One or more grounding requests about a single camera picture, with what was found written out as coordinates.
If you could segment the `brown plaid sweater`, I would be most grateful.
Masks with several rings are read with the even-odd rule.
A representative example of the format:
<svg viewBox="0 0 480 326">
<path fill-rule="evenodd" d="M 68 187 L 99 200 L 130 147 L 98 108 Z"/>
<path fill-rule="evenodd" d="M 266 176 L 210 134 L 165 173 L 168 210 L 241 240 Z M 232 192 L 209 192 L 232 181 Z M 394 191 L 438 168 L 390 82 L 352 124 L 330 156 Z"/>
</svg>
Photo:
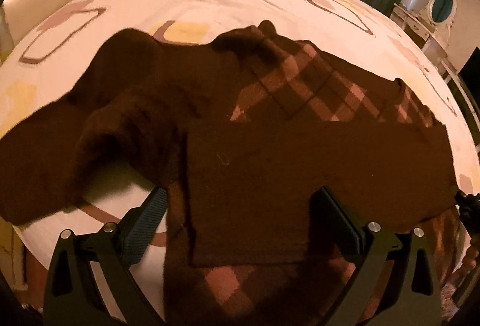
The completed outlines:
<svg viewBox="0 0 480 326">
<path fill-rule="evenodd" d="M 168 190 L 170 325 L 319 321 L 348 276 L 323 187 L 393 233 L 423 229 L 441 283 L 455 267 L 445 126 L 401 79 L 267 21 L 196 46 L 114 34 L 70 92 L 1 139 L 1 216 L 73 206 L 114 162 Z"/>
</svg>

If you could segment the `black flat television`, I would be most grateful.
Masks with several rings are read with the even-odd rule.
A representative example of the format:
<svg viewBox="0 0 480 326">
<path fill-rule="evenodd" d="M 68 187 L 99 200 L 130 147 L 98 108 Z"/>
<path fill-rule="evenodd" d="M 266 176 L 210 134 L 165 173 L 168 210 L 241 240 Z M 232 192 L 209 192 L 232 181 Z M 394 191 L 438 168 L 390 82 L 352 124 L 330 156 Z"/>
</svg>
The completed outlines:
<svg viewBox="0 0 480 326">
<path fill-rule="evenodd" d="M 480 48 L 477 47 L 471 53 L 465 65 L 459 72 L 459 77 L 471 93 L 479 90 L 480 84 Z"/>
</svg>

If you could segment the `white vanity dressing table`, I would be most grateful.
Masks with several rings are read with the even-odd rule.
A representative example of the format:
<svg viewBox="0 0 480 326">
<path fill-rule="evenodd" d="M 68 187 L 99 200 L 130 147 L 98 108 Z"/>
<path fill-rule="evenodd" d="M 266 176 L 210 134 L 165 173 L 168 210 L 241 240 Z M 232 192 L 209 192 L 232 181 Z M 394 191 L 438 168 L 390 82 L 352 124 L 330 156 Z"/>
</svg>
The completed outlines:
<svg viewBox="0 0 480 326">
<path fill-rule="evenodd" d="M 433 25 L 425 19 L 399 4 L 394 4 L 390 18 L 402 28 L 434 66 L 439 66 L 442 60 L 448 57 L 444 46 L 434 34 Z"/>
</svg>

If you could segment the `oval vanity mirror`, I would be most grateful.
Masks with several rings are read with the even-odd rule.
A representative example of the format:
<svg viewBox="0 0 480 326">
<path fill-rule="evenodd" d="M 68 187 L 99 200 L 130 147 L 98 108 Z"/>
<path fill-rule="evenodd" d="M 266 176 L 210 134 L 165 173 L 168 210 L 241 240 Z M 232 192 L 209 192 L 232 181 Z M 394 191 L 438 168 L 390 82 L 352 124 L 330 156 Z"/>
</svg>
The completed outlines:
<svg viewBox="0 0 480 326">
<path fill-rule="evenodd" d="M 428 0 L 425 14 L 433 34 L 449 32 L 457 10 L 456 0 Z"/>
</svg>

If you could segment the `patterned white bed sheet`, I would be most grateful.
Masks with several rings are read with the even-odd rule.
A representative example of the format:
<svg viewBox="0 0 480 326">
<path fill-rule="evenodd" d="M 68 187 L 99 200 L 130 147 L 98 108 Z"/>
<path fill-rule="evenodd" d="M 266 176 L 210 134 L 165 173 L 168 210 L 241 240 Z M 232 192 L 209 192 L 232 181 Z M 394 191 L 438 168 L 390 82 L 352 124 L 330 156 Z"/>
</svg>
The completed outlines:
<svg viewBox="0 0 480 326">
<path fill-rule="evenodd" d="M 380 78 L 401 79 L 445 126 L 456 176 L 451 189 L 460 221 L 457 257 L 461 251 L 457 239 L 465 226 L 455 195 L 458 190 L 476 195 L 479 189 L 479 160 L 465 119 L 425 54 L 390 19 L 357 0 L 74 0 L 27 34 L 2 66 L 1 140 L 24 119 L 70 92 L 97 51 L 117 32 L 134 29 L 161 42 L 196 46 L 266 21 L 272 23 L 277 34 L 290 40 L 309 41 L 321 51 Z M 71 229 L 76 235 L 97 233 L 104 224 L 120 222 L 130 209 L 143 204 L 155 187 L 160 186 L 128 163 L 108 163 L 94 174 L 77 204 L 14 225 L 30 239 L 30 249 L 46 253 L 49 270 L 63 230 Z M 164 325 L 170 325 L 163 294 L 167 214 L 168 206 L 142 259 L 130 267 Z M 439 281 L 441 325 L 476 325 L 479 294 L 457 290 L 463 280 L 457 264 L 455 258 L 448 280 Z M 108 313 L 124 320 L 99 263 L 90 265 Z M 385 264 L 361 320 L 373 316 L 392 266 L 391 261 Z"/>
</svg>

